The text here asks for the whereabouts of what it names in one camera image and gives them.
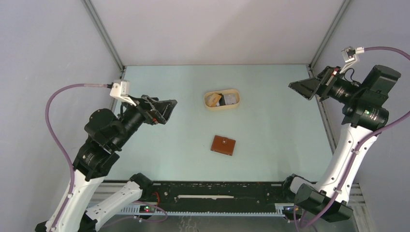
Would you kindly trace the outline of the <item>gold credit card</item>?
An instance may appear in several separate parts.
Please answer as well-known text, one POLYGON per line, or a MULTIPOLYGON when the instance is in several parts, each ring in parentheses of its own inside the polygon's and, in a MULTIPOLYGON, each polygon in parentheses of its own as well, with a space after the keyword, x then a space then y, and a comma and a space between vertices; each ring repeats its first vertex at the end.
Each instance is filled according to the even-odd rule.
POLYGON ((222 98, 221 94, 218 93, 212 93, 205 99, 205 103, 208 107, 215 107, 218 105, 220 99, 222 98))

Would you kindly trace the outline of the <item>beige oval tray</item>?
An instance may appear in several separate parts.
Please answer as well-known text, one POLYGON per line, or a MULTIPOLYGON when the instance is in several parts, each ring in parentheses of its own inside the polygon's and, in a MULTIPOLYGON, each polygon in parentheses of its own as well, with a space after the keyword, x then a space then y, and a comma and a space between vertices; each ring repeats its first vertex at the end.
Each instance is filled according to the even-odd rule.
POLYGON ((225 90, 210 91, 210 92, 207 92, 204 95, 204 104, 205 104, 205 107, 209 111, 221 111, 221 110, 235 109, 240 105, 240 102, 241 102, 241 98, 240 98, 239 91, 237 89, 225 89, 225 90), (222 94, 222 95, 233 94, 236 103, 235 104, 228 104, 228 105, 220 105, 220 106, 210 107, 210 106, 207 105, 207 101, 210 99, 210 97, 213 94, 222 94))

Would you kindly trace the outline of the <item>brown leather card holder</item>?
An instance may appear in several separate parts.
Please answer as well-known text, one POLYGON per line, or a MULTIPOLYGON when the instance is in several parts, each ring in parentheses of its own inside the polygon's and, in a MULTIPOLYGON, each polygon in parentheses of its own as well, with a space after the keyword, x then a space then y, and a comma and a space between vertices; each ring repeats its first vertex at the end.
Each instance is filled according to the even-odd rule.
POLYGON ((235 144, 236 144, 236 140, 234 139, 215 135, 210 150, 213 152, 232 156, 234 152, 235 144))

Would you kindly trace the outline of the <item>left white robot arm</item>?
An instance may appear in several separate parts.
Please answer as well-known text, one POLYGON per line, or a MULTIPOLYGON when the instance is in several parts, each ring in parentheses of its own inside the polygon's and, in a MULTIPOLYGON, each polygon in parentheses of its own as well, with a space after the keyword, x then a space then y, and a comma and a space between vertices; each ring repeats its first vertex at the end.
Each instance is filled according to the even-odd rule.
POLYGON ((166 124, 176 100, 160 101, 142 95, 121 104, 119 115, 103 108, 91 114, 85 131, 88 137, 73 162, 73 178, 52 217, 39 223, 37 232, 96 232, 120 209, 131 202, 148 201, 152 181, 137 173, 121 190, 94 207, 89 202, 98 186, 119 159, 118 153, 143 124, 166 124))

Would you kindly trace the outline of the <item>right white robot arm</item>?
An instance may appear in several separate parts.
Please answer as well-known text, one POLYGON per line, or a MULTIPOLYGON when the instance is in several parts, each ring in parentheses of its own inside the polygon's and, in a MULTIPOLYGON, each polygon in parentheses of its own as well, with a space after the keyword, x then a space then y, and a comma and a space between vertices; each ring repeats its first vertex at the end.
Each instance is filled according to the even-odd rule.
POLYGON ((289 87, 311 100, 318 96, 343 104, 341 134, 322 178, 312 183, 292 174, 283 182, 282 198, 320 216, 328 222, 347 220, 350 190, 361 162, 389 118, 383 108, 388 94, 401 74, 389 67, 375 65, 362 83, 347 81, 340 67, 327 66, 315 77, 292 82, 289 87))

